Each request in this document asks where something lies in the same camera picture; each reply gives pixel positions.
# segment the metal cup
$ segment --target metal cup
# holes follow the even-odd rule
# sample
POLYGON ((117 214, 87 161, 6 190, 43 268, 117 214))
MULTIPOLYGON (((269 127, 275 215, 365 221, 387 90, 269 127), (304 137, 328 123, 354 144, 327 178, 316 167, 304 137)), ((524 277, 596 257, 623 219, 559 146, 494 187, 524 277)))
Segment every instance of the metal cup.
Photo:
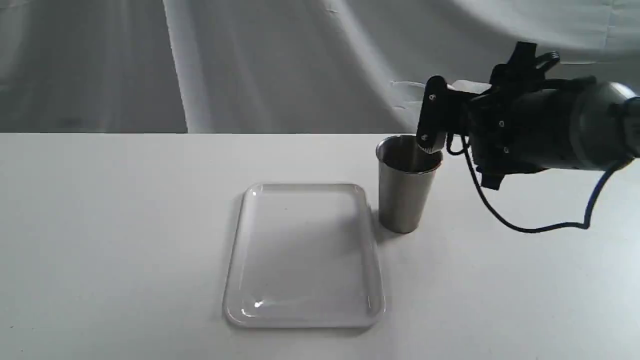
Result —
POLYGON ((396 135, 382 140, 376 155, 380 223, 395 233, 410 233, 418 228, 442 153, 423 151, 415 135, 396 135))

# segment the white backdrop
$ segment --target white backdrop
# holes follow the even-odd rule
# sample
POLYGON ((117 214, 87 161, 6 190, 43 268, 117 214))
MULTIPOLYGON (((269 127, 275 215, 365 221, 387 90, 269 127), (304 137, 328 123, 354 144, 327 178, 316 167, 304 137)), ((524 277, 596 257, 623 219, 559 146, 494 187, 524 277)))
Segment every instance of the white backdrop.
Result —
POLYGON ((0 131, 413 131, 517 40, 640 90, 640 0, 0 0, 0 131))

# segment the white table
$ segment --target white table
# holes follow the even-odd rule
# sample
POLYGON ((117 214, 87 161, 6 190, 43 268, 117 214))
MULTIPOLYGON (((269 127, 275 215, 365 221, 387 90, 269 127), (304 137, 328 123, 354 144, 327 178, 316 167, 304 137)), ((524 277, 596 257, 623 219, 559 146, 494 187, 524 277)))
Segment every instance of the white table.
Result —
MULTIPOLYGON (((640 166, 590 231, 506 229, 463 158, 420 229, 383 231, 387 312, 365 332, 243 331, 221 313, 241 193, 349 181, 377 208, 383 135, 0 135, 2 359, 639 359, 640 166)), ((507 177, 519 225, 580 220, 599 174, 507 177)))

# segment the clear plastic tray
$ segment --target clear plastic tray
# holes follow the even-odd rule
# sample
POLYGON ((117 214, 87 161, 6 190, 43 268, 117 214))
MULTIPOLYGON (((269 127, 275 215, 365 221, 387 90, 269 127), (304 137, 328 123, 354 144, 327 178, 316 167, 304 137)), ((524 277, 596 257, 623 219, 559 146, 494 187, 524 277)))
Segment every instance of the clear plastic tray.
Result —
POLYGON ((241 327, 368 327, 385 299, 372 216, 354 184, 244 194, 224 310, 241 327))

